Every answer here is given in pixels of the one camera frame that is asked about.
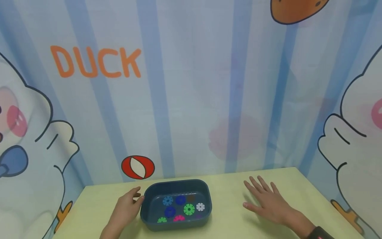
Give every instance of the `finger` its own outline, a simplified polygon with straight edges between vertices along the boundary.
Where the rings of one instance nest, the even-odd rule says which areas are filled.
[[[252,176],[249,177],[249,179],[251,180],[251,183],[253,184],[253,186],[259,191],[259,193],[264,192],[264,188],[262,188],[262,186],[258,184],[258,182],[256,182],[256,180]]]
[[[272,190],[275,194],[278,194],[281,196],[280,192],[278,191],[276,185],[273,182],[270,182],[270,186],[272,187]]]
[[[128,191],[125,195],[129,195],[129,197],[134,197],[134,195],[141,189],[141,187],[135,187]]]
[[[254,188],[251,184],[249,184],[247,181],[244,181],[244,185],[252,193],[252,195],[254,195],[255,198],[259,201],[260,192],[256,188]]]
[[[264,181],[264,179],[261,176],[257,176],[257,179],[261,183],[261,186],[264,188],[265,191],[267,192],[272,192],[268,186],[268,184]]]
[[[263,216],[264,208],[260,206],[253,205],[251,203],[245,202],[243,203],[243,207],[245,207],[247,210],[252,211],[256,214],[259,214],[260,216]]]
[[[143,200],[144,200],[144,196],[139,197],[137,201],[134,203],[134,207],[136,207],[139,210],[140,207],[142,206]]]

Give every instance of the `light yellow table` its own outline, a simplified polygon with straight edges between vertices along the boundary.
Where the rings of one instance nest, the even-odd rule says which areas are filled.
[[[248,180],[249,176],[257,175],[261,175],[266,182],[273,181],[292,207],[303,212],[314,224],[322,226],[334,238],[362,238],[330,202],[294,167],[196,177],[208,184],[212,198],[212,213],[209,222],[204,227],[151,232],[138,215],[136,221],[125,228],[120,238],[297,238],[288,228],[258,218],[254,213],[242,207],[244,201],[254,201],[243,181]],[[191,178],[194,177],[178,178],[177,180]],[[170,180],[86,187],[53,239],[99,238],[120,196],[137,186],[141,186],[140,192],[143,194],[150,185],[163,181]]]

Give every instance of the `orange foot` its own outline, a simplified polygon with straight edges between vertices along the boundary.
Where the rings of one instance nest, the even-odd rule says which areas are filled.
[[[71,209],[71,206],[73,205],[73,201],[70,201],[64,208],[64,210],[60,209],[58,210],[58,213],[57,213],[57,219],[58,219],[58,224],[56,226],[56,228],[54,229],[54,233],[57,232],[58,228],[61,226],[61,223],[64,221],[64,219],[66,218],[66,216],[68,215],[70,209]]]
[[[344,217],[346,218],[346,220],[348,220],[348,222],[360,233],[363,235],[363,229],[360,227],[360,225],[358,225],[358,223],[356,222],[357,219],[358,219],[358,215],[350,208],[349,210],[345,211],[341,205],[339,205],[338,202],[336,202],[335,200],[331,200],[330,201],[332,203],[332,205],[335,207],[335,209],[337,209],[337,211],[339,211],[339,213]]]

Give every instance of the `orange text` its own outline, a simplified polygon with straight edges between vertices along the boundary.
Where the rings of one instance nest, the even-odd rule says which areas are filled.
[[[69,52],[65,48],[62,48],[60,46],[51,46],[50,51],[52,52],[53,59],[54,59],[54,62],[56,63],[57,70],[60,76],[63,78],[71,77],[74,74],[74,62]],[[79,71],[85,77],[88,77],[88,78],[97,77],[99,71],[105,77],[108,77],[108,78],[117,78],[122,76],[122,72],[109,72],[105,68],[104,57],[106,55],[113,55],[116,57],[119,55],[119,58],[121,59],[123,75],[125,77],[130,76],[129,65],[131,65],[131,68],[133,69],[135,76],[138,78],[141,77],[141,73],[136,63],[136,59],[141,54],[140,49],[136,49],[133,53],[127,56],[125,49],[122,47],[119,48],[119,51],[110,49],[110,48],[102,48],[101,50],[98,51],[97,55],[94,55],[93,50],[90,47],[87,47],[86,48],[87,56],[85,57],[89,59],[89,63],[91,67],[91,71],[89,72],[86,71],[85,69],[84,62],[83,62],[84,56],[81,56],[81,53],[79,52],[78,47],[73,47],[73,53],[74,53],[74,58],[78,65]],[[61,64],[61,60],[58,57],[58,54],[61,54],[65,58],[65,61],[67,64],[67,67],[65,67],[65,69],[63,65]]]

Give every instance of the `pink cheek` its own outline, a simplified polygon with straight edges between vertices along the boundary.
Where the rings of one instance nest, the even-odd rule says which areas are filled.
[[[374,104],[371,110],[371,118],[373,119],[374,124],[382,129],[382,99]]]
[[[18,137],[24,137],[28,129],[28,123],[24,114],[17,106],[11,106],[7,112],[7,124],[12,133]]]

